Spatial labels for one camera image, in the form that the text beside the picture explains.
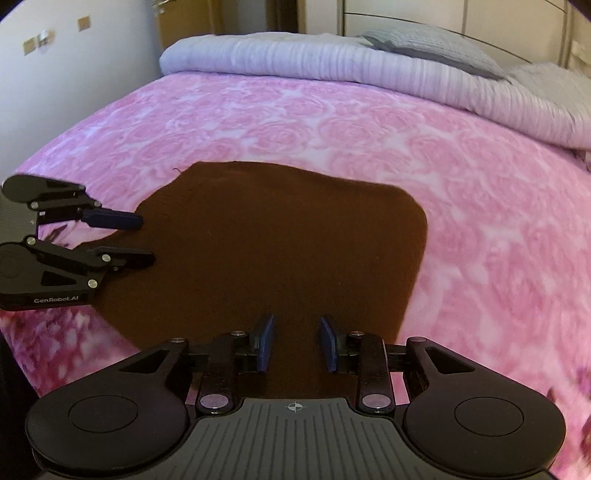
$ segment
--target pink blanket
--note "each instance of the pink blanket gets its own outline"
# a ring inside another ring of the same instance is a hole
[[[432,338],[548,395],[568,425],[554,474],[591,476],[591,177],[570,153],[377,87],[179,73],[97,112],[20,171],[134,210],[193,163],[228,160],[411,193],[429,231],[399,341]],[[52,237],[74,247],[108,233],[69,224]],[[40,394],[135,351],[91,307],[0,313]]]

